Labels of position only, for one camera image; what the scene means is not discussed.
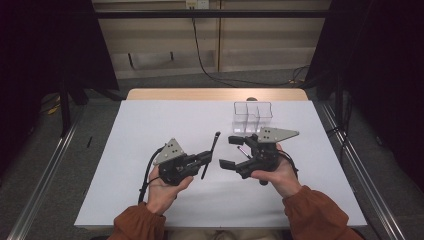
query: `clear plastic container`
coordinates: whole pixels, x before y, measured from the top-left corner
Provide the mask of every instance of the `clear plastic container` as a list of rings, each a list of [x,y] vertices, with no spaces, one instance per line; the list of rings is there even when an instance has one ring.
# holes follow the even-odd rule
[[[235,102],[233,116],[234,133],[257,133],[271,122],[270,102]]]

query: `white table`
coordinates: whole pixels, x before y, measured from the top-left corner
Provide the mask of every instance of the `white table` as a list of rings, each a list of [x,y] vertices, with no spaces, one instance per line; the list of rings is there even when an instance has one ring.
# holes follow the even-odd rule
[[[219,167],[219,159],[246,160],[227,140],[234,135],[233,103],[122,102],[75,225],[112,227],[117,215],[137,204],[147,162],[156,149],[175,137],[186,153],[197,154],[209,150],[214,133],[221,131],[205,179],[200,180],[199,174],[178,195],[165,213],[166,228],[288,228],[281,197],[271,184],[242,180],[234,171]],[[349,215],[349,226],[366,225],[312,102],[273,101],[272,110],[270,126],[300,132],[281,142],[300,170],[300,182],[329,195]]]

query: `orange sleeve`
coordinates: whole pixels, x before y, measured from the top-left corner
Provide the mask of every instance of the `orange sleeve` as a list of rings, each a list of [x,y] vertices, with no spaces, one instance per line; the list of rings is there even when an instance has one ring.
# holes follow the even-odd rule
[[[295,240],[359,240],[347,227],[349,217],[327,195],[307,186],[283,200]]]
[[[114,221],[114,229],[109,240],[157,240],[162,239],[165,231],[164,216],[151,213],[146,203],[131,206]]]

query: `human hand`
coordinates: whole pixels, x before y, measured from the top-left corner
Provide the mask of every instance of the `human hand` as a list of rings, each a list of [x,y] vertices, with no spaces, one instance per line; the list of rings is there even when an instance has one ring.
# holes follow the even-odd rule
[[[186,189],[193,181],[192,176],[184,178],[178,186],[171,186],[159,177],[159,167],[155,166],[149,174],[149,197],[146,208],[157,215],[162,215],[171,207],[177,194]]]
[[[276,145],[277,149],[282,151],[280,144],[277,143]],[[256,170],[250,176],[255,179],[271,182],[281,197],[288,198],[299,192],[302,185],[297,180],[289,161],[283,157],[280,157],[279,161],[280,165],[274,172]]]

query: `black cable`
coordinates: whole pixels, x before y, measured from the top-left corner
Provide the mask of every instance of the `black cable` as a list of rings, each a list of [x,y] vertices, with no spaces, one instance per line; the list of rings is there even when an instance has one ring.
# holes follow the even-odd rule
[[[349,123],[350,123],[350,117],[351,116],[352,116],[352,97],[349,94],[348,99],[347,99],[347,104],[346,104],[346,111],[345,111],[345,115],[344,115],[344,119],[343,119],[343,126],[342,126],[343,129],[342,130],[344,130],[344,134],[342,134],[343,141],[342,141],[342,146],[340,147],[340,156],[339,156],[340,166],[342,167],[343,171],[344,171],[343,150],[346,147],[346,142],[348,141]]]
[[[263,86],[270,86],[270,87],[278,87],[278,86],[284,86],[287,84],[290,84],[291,81],[287,81],[284,83],[259,83],[259,82],[252,82],[252,81],[246,81],[246,80],[240,80],[240,79],[231,79],[231,78],[217,78],[214,76],[211,76],[209,73],[206,72],[205,68],[203,67],[203,62],[202,59],[200,57],[200,50],[199,50],[199,42],[197,39],[197,28],[196,28],[196,20],[194,18],[192,18],[192,23],[193,23],[193,30],[194,30],[194,39],[196,41],[196,49],[197,49],[197,57],[199,59],[199,64],[200,64],[200,68],[202,69],[203,73],[208,76],[211,80],[215,81],[215,82],[219,82],[222,84],[225,84],[227,86],[233,87],[233,88],[237,88],[237,86],[226,83],[224,81],[232,81],[232,82],[241,82],[241,83],[248,83],[248,84],[256,84],[256,85],[263,85]]]
[[[55,99],[55,98],[57,98],[57,97],[59,97],[59,93],[57,93],[57,94],[53,95],[53,97],[50,97],[49,99],[47,99],[47,100],[45,100],[44,102],[42,102],[42,103],[41,103],[41,106],[43,106],[44,104],[46,104],[46,103],[50,102],[51,100],[53,100],[53,99]]]
[[[290,157],[290,155],[287,152],[283,151],[283,150],[278,150],[278,153],[280,154],[280,156],[282,156],[284,159],[286,159],[291,164],[291,166],[293,168],[293,172],[296,175],[296,178],[298,178],[297,172],[299,171],[299,169],[297,169],[296,166],[294,165],[294,161]]]
[[[150,167],[152,166],[153,160],[156,158],[156,155],[158,155],[162,149],[164,147],[159,148],[158,150],[156,150],[155,153],[153,153],[152,157],[150,158],[149,163],[147,164],[147,168],[146,168],[146,173],[144,174],[144,182],[143,182],[143,186],[141,187],[140,191],[140,195],[138,197],[138,203],[141,203],[144,199],[144,195],[146,195],[146,191],[147,191],[147,187],[149,186],[149,184],[155,180],[152,179],[152,181],[147,182],[147,179],[149,178],[149,172],[150,172]]]
[[[298,68],[296,68],[296,69],[294,69],[294,70],[293,70],[293,78],[292,78],[293,83],[296,83],[296,78],[297,78],[297,76],[299,76],[299,74],[300,74],[300,73],[301,73],[304,69],[309,68],[309,66],[310,66],[310,65],[305,65],[305,66],[303,66],[303,67],[298,67]]]
[[[160,178],[160,177],[155,177],[155,178],[153,178],[152,180],[150,180],[150,181],[147,183],[147,185],[150,185],[150,183],[152,183],[154,180],[156,180],[156,179],[158,179],[158,178]]]

